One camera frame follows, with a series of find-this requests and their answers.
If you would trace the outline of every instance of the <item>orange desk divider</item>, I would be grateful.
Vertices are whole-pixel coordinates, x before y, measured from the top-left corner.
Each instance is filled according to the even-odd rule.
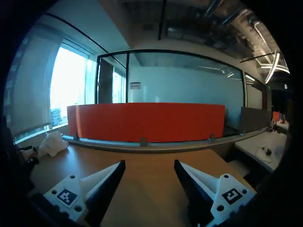
[[[273,119],[275,122],[278,122],[278,121],[280,120],[280,113],[279,113],[279,112],[273,111],[273,112],[272,112],[272,119]]]
[[[222,137],[225,106],[117,103],[67,107],[70,135],[95,140],[177,142]]]

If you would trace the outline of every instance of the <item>cable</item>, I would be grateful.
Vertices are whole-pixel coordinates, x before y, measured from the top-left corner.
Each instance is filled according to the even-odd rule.
[[[255,156],[256,156],[258,159],[260,159],[261,161],[263,161],[263,162],[272,163],[272,161],[269,162],[269,161],[267,161],[267,160],[264,160],[264,159],[260,158],[260,157],[257,155],[258,149],[261,149],[262,151],[264,151],[264,152],[266,153],[266,151],[267,151],[268,149],[270,149],[270,148],[268,148],[267,146],[258,147],[258,148],[256,149]]]

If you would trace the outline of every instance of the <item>wall sign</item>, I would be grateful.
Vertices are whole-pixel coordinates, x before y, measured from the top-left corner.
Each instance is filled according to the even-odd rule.
[[[130,89],[141,89],[141,83],[140,82],[130,83]]]

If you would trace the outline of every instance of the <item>wooden desk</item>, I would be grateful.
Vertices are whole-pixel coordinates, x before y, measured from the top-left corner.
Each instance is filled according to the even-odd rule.
[[[126,170],[102,226],[190,226],[188,200],[173,168],[175,159],[215,177],[224,173],[248,183],[212,150],[171,154],[128,154],[69,146],[55,157],[44,156],[32,172],[41,193],[68,174],[86,177],[121,159]]]
[[[255,159],[271,173],[278,167],[283,155],[287,136],[277,132],[264,132],[246,140],[235,143],[235,147]],[[261,149],[266,147],[271,149],[270,156],[265,155]]]

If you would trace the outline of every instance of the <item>window blind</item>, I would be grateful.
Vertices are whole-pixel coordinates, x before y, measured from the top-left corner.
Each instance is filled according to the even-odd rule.
[[[60,34],[35,25],[27,34],[12,91],[11,131],[13,136],[50,124],[50,83],[57,52],[63,40]]]

